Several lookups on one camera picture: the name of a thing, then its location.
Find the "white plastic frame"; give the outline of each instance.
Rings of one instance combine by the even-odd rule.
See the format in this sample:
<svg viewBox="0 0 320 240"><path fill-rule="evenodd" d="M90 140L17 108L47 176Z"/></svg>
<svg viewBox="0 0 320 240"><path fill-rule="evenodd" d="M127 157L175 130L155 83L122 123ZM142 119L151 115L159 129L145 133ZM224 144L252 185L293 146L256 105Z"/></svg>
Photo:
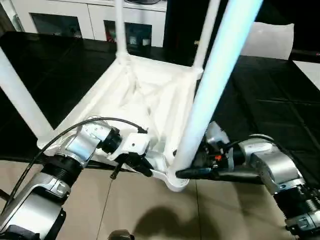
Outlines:
<svg viewBox="0 0 320 240"><path fill-rule="evenodd" d="M163 180L171 190L181 191L189 181L176 178L175 172L191 165L262 1L228 2L194 102L196 81L202 76L202 65L219 0L211 0L209 3L192 67L129 55L122 14L123 0L116 0L116 59L55 130L50 130L43 120L41 131L35 131L38 122L21 109L21 106L25 106L24 98L27 97L34 106L31 109L32 114L41 116L42 112L36 107L30 94L27 96L28 91L20 83L18 75L12 73L14 70L10 63L11 67L8 66L9 61L4 54L0 54L0 58L4 59L0 64L5 63L0 65L0 73L4 72L2 77L6 76L6 72L8 77L14 76L14 82L19 88L15 90L12 87L3 87L13 84L6 80L0 81L0 84L23 119L29 123L31 130L35 134L37 132L39 148L67 127L92 115L126 118L149 128L149 134L154 141L147 157L154 165L153 176ZM150 86L154 85L163 85L159 89L164 91L152 91ZM126 99L127 93L132 89L134 91L131 98ZM158 95L162 101L156 104L155 110L147 106L149 102L145 100ZM149 109L154 113L153 117L148 112ZM123 134L134 131L122 123L110 124L121 129ZM46 154L53 154L61 141L56 142ZM177 149L175 157L172 154L174 149ZM108 162L108 156L100 151L97 151L93 158Z"/></svg>

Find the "black cable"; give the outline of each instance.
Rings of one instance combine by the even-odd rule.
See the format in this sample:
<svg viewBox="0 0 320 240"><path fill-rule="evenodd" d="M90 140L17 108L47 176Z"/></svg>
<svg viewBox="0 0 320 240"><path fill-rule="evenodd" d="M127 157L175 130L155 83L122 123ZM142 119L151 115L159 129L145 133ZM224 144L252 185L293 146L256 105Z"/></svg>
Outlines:
<svg viewBox="0 0 320 240"><path fill-rule="evenodd" d="M224 150L228 151L229 149L233 148L235 145L238 145L239 143L242 143L242 142L249 140L249 139L264 139L264 140L267 140L267 141L275 144L279 149L283 149L283 147L278 142L276 142L273 138L271 138L269 136L254 134L254 135L247 136L246 138L243 138L241 140L237 140L237 141L233 141L233 142L228 143L225 146Z"/></svg>
<svg viewBox="0 0 320 240"><path fill-rule="evenodd" d="M269 136L263 136L263 135L258 135L258 134L253 134L253 135L250 135L250 136L247 136L246 138L242 139L242 140L237 140L237 141L234 141L234 142L231 142L231 143L228 143L226 145L226 147L224 148L224 152L226 153L229 149L233 148L235 145L239 144L239 143L242 143L246 140L249 140L249 139L264 139L264 140L267 140L271 143L273 143L274 145L277 146L277 148L283 152L284 154L288 155L291 159L295 160L295 161L298 161L297 157L292 155L289 150L287 150L285 147L283 147L279 142L275 141L273 138L269 137Z"/></svg>
<svg viewBox="0 0 320 240"><path fill-rule="evenodd" d="M63 135L67 134L68 132L70 132L71 130L79 127L79 126L82 126L82 125L85 125L85 124L89 124L89 123L92 123L92 122L96 122L96 121L117 121L117 122L122 122L122 123L126 123L126 124L129 124L135 128L138 129L138 133L147 133L146 130L144 130L141 126L131 122L131 121L128 121L128 120L124 120L124 119L121 119L121 118L116 118L116 117L96 117L96 118L91 118L91 119L88 119L88 120L84 120L84 121L81 121L81 122L78 122L77 124L75 125L72 125L71 127L67 128L66 130L64 130L63 132L61 132L60 134L58 134L55 138L53 138L50 142L48 142L39 152L37 155L35 155L35 157L30 161L30 163L28 164L28 166L25 168L25 170L23 171L22 175L20 176L18 182L15 184L11 194L10 194L10 197L8 199L8 201L5 203L5 206L2 210L2 213L4 213L5 209L7 208L7 206L12 202L12 200L14 199L21 183L23 182L23 180L25 179L26 175L28 174L28 172L30 171L31 167L35 164L36 160L54 143L56 142L59 138L61 138Z"/></svg>

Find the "black tabletop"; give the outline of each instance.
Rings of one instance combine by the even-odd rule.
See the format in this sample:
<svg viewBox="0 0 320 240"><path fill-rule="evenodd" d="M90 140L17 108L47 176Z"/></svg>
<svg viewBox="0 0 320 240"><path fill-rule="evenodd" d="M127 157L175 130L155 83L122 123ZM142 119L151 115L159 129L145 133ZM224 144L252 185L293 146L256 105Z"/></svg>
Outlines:
<svg viewBox="0 0 320 240"><path fill-rule="evenodd" d="M0 46L55 128L115 59L113 43L8 32ZM133 55L182 64L162 48L129 48ZM0 92L0 159L31 157L37 139ZM307 181L320 186L320 91L292 62L241 56L212 117L231 140L260 133L298 158Z"/></svg>

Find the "floor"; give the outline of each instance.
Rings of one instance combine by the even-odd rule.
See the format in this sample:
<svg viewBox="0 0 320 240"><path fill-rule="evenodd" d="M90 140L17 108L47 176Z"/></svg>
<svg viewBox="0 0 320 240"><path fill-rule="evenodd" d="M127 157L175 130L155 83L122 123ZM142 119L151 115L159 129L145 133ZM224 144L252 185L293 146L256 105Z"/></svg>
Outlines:
<svg viewBox="0 0 320 240"><path fill-rule="evenodd" d="M9 192L25 167L0 161L0 188ZM36 165L27 178L39 169ZM111 181L110 173L81 173L63 207L67 217L58 240L107 240L118 229L137 240L293 239L264 186L192 180L177 193L155 178L121 172Z"/></svg>

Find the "cabinet door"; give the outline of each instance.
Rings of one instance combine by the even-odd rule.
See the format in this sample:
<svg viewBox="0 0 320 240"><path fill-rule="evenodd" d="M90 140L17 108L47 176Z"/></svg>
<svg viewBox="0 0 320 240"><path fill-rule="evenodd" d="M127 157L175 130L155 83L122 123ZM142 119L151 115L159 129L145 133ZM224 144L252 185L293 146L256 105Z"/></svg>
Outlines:
<svg viewBox="0 0 320 240"><path fill-rule="evenodd" d="M86 4L12 0L25 32L94 39Z"/></svg>
<svg viewBox="0 0 320 240"><path fill-rule="evenodd" d="M113 6L88 5L94 39L115 42L116 10ZM162 47L166 13L123 8L126 42L131 45Z"/></svg>

